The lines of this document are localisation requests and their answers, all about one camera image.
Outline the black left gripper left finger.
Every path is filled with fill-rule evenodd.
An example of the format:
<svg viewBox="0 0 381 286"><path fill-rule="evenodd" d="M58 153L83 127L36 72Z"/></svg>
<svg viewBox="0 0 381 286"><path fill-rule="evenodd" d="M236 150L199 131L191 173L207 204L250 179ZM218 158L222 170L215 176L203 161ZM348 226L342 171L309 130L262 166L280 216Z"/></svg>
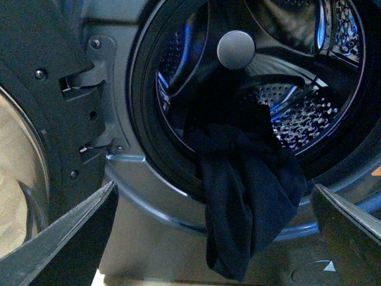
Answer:
<svg viewBox="0 0 381 286"><path fill-rule="evenodd" d="M1 259L1 285L91 285L114 224L111 181Z"/></svg>

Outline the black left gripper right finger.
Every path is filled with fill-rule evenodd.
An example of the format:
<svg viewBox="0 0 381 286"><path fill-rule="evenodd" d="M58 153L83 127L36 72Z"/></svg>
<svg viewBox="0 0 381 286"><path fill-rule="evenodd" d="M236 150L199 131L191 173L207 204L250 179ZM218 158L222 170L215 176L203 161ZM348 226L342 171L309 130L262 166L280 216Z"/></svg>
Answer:
<svg viewBox="0 0 381 286"><path fill-rule="evenodd" d="M380 220L321 184L311 204L342 285L380 285Z"/></svg>

